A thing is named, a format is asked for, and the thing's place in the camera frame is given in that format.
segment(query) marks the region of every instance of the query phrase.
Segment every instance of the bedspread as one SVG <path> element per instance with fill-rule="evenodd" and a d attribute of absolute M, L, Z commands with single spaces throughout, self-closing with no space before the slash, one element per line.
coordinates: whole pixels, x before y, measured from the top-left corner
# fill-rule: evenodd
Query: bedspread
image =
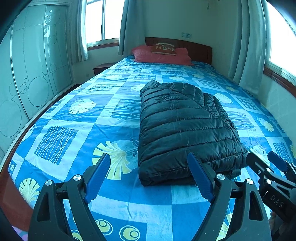
<path fill-rule="evenodd" d="M 107 152 L 111 167 L 90 211 L 108 241 L 191 240 L 209 203 L 195 185 L 143 187 L 138 178 L 139 91 L 150 80 L 184 82 L 214 95 L 238 130 L 241 142 L 267 160 L 271 150 L 295 162 L 296 147 L 272 115 L 242 88 L 212 66 L 136 63 L 129 56 L 93 77 L 52 105 L 18 146 L 9 173 L 23 198 L 34 207 L 48 179 L 55 183 L 82 174 Z M 235 178 L 258 177 L 249 168 Z M 82 240 L 68 201 L 66 215 L 73 233 Z M 234 200 L 219 238 L 226 235 Z"/>

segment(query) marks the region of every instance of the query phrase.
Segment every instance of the brown cushion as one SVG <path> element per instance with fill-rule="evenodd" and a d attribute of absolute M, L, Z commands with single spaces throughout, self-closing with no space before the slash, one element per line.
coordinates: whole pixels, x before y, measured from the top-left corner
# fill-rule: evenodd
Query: brown cushion
<path fill-rule="evenodd" d="M 151 53 L 165 54 L 165 55 L 177 55 L 175 52 L 175 46 L 167 43 L 154 44 Z"/>

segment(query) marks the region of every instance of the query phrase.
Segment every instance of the black puffer jacket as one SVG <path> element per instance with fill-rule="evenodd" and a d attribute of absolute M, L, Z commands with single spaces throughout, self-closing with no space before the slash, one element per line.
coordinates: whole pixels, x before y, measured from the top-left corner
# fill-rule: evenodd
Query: black puffer jacket
<path fill-rule="evenodd" d="M 141 91 L 139 178 L 142 185 L 188 183 L 193 152 L 228 177 L 246 167 L 247 149 L 218 99 L 187 83 L 152 80 Z"/>

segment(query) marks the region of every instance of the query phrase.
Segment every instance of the nightstand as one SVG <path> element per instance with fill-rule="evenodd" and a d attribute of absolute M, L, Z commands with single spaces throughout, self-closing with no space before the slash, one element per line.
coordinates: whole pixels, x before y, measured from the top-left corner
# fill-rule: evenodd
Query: nightstand
<path fill-rule="evenodd" d="M 94 71 L 94 75 L 97 75 L 99 73 L 102 73 L 105 69 L 110 68 L 112 65 L 114 65 L 116 63 L 106 63 L 106 64 L 100 64 L 97 67 L 93 68 Z"/>

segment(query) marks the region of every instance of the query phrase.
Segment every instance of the wooden headboard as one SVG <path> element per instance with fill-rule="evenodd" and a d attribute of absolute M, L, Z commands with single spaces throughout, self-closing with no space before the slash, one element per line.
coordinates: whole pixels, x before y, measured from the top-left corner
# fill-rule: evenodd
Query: wooden headboard
<path fill-rule="evenodd" d="M 212 47 L 210 46 L 178 39 L 146 37 L 145 40 L 146 45 L 149 46 L 162 42 L 172 44 L 175 48 L 187 48 L 188 55 L 193 61 L 212 64 Z"/>

